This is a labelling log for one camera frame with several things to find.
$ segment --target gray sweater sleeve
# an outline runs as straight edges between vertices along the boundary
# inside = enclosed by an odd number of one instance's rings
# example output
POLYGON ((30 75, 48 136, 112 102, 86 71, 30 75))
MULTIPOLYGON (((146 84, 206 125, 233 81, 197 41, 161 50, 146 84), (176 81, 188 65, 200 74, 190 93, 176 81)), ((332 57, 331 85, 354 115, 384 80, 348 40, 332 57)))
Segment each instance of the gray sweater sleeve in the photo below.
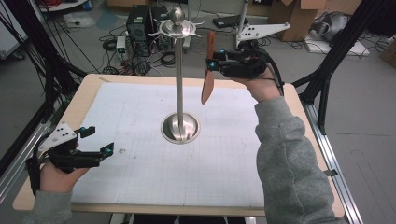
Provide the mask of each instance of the gray sweater sleeve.
POLYGON ((329 180, 318 168, 315 151, 283 97, 255 105, 261 145, 257 169, 269 224, 345 223, 335 217, 329 180))
POLYGON ((61 224, 72 217, 70 193, 37 191, 32 212, 24 219, 24 224, 61 224))

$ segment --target computer tower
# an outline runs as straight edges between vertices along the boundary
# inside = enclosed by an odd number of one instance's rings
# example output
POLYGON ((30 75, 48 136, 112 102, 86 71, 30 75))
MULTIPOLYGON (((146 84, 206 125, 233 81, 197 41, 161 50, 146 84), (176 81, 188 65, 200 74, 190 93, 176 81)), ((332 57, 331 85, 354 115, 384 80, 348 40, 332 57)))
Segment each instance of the computer tower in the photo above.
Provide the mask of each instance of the computer tower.
POLYGON ((153 24, 149 6, 134 5, 126 22, 126 28, 132 43, 134 54, 139 56, 149 56, 149 45, 153 34, 153 24))
MULTIPOLYGON (((161 21, 170 20, 170 15, 166 6, 152 6, 151 15, 154 24, 154 31, 157 32, 160 28, 161 21)), ((160 36, 157 40, 157 48, 161 49, 172 49, 173 41, 172 38, 166 35, 160 36)))

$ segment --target white paper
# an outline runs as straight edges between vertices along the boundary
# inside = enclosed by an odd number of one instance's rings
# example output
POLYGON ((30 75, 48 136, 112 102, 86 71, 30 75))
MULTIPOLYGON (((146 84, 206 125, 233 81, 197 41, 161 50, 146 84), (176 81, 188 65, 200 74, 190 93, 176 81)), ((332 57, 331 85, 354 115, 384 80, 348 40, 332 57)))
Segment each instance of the white paper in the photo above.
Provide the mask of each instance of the white paper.
POLYGON ((114 142, 114 155, 78 181, 72 201, 263 207, 255 101, 246 90, 216 88, 202 105, 201 91, 183 87, 184 112, 198 118, 201 131, 177 145, 161 133, 177 112, 175 86, 104 83, 82 125, 96 134, 80 139, 78 149, 114 142))

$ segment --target round metal base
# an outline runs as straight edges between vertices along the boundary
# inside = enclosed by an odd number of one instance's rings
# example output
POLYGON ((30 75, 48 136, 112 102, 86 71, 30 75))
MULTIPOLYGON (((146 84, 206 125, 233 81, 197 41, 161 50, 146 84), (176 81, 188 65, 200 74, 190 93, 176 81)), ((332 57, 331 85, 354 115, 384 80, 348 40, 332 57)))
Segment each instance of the round metal base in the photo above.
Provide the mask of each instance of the round metal base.
POLYGON ((183 126, 178 125, 177 113, 171 114, 163 120, 161 132, 163 137, 171 143, 186 144, 194 140, 201 131, 198 119, 190 114, 183 113, 183 126))

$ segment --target hand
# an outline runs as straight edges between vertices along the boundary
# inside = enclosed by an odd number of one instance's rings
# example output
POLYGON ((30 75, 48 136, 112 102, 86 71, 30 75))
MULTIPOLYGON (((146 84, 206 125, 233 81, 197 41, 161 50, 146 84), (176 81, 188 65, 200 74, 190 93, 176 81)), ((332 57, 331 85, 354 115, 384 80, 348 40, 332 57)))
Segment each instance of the hand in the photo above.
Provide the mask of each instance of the hand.
POLYGON ((89 168, 80 168, 70 174, 56 168, 50 161, 41 169, 40 190, 46 192, 68 193, 72 191, 80 177, 88 172, 89 168))
POLYGON ((257 102, 269 101, 280 96, 279 89, 277 88, 273 75, 267 68, 263 73, 255 78, 236 78, 230 77, 232 81, 244 84, 250 91, 251 96, 257 102))

